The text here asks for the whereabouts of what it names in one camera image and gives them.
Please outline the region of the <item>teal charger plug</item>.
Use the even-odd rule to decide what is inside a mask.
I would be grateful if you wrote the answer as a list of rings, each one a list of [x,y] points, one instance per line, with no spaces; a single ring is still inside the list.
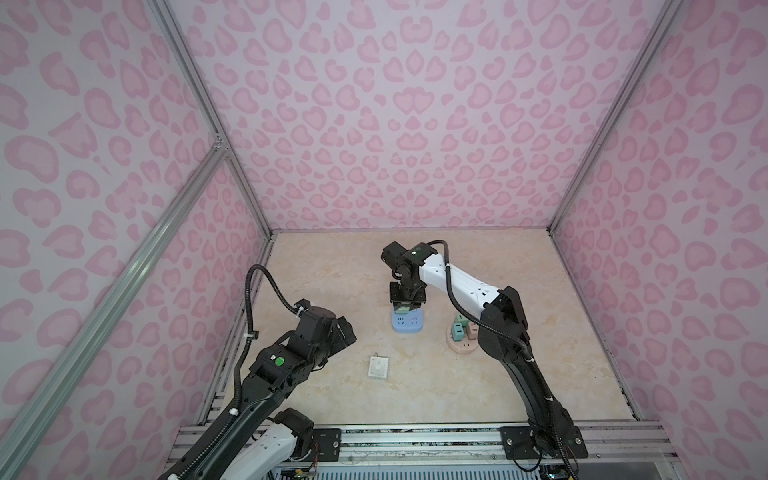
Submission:
[[[464,326],[460,323],[455,323],[451,327],[451,338],[454,342],[460,342],[465,338]]]

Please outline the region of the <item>white charger plug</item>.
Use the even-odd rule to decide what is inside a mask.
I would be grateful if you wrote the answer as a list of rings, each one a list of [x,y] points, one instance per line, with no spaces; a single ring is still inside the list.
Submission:
[[[369,358],[367,376],[371,379],[386,380],[389,375],[389,359],[373,355]]]

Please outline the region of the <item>pink charger plug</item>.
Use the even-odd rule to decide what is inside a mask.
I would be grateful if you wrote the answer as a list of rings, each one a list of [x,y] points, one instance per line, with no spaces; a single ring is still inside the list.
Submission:
[[[470,340],[476,340],[479,334],[479,326],[470,322],[467,327],[467,334]]]

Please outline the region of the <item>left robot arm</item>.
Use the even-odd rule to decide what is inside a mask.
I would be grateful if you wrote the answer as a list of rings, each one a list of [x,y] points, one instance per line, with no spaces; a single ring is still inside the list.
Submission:
[[[318,306],[299,313],[295,329],[262,349],[232,400],[162,479],[219,479],[251,435],[298,385],[357,340],[345,317]]]

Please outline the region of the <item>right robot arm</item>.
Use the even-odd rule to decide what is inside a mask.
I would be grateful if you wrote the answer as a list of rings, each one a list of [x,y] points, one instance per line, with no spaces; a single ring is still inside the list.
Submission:
[[[529,444],[538,453],[562,460],[588,457],[581,431],[551,391],[534,357],[516,289],[493,286],[454,266],[444,240],[410,249],[392,242],[384,247],[381,260],[391,270],[389,292],[395,312],[422,307],[431,286],[446,293],[457,313],[479,327],[478,345],[511,378],[527,414]]]

